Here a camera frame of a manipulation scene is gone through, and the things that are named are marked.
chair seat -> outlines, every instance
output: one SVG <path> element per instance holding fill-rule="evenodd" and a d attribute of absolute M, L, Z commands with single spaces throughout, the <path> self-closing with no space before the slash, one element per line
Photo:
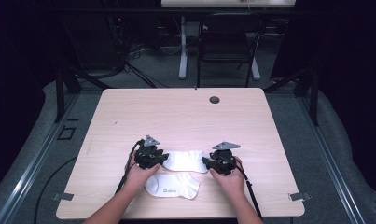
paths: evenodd
<path fill-rule="evenodd" d="M 251 57 L 245 34 L 202 34 L 204 62 L 248 63 Z"/>

person's right hand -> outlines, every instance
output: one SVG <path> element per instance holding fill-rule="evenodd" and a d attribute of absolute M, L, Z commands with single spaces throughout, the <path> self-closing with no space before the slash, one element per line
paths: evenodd
<path fill-rule="evenodd" d="M 234 157 L 238 167 L 243 169 L 242 161 Z M 231 199 L 235 195 L 244 194 L 244 176 L 237 168 L 229 175 L 220 175 L 216 170 L 210 169 L 210 174 L 219 183 L 226 196 Z"/>

chair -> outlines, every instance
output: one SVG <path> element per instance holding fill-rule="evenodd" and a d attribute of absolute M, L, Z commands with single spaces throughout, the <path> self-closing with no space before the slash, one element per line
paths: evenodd
<path fill-rule="evenodd" d="M 262 19 L 252 13 L 214 13 L 199 25 L 197 58 L 197 87 L 200 87 L 203 63 L 248 63 L 245 86 L 252 75 L 252 63 L 260 35 L 264 31 Z"/>

white desk leg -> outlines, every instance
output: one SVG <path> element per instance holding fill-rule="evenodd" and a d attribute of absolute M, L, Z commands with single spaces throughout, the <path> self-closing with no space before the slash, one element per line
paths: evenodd
<path fill-rule="evenodd" d="M 252 74 L 255 81 L 260 81 L 260 73 L 258 69 L 257 60 L 254 58 L 254 62 L 252 63 Z"/>
<path fill-rule="evenodd" d="M 185 17 L 181 18 L 181 63 L 179 64 L 179 78 L 187 78 L 188 54 L 187 54 L 187 34 L 185 31 Z"/>

human hand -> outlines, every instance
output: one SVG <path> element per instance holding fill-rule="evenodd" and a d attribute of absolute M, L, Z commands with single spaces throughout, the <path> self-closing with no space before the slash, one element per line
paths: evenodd
<path fill-rule="evenodd" d="M 236 165 L 243 169 L 242 161 L 238 157 L 234 157 Z M 234 198 L 236 195 L 244 194 L 244 175 L 239 169 L 233 170 L 229 175 L 220 175 L 216 170 L 210 169 L 211 176 L 219 183 L 223 192 L 229 199 Z"/>
<path fill-rule="evenodd" d="M 135 152 L 136 151 L 133 152 L 134 156 L 132 156 L 130 161 L 130 171 L 127 174 L 126 182 L 123 188 L 134 189 L 136 192 L 138 192 L 144 187 L 147 180 L 160 169 L 160 164 L 156 164 L 152 168 L 144 170 L 140 168 L 137 163 L 135 163 Z"/>

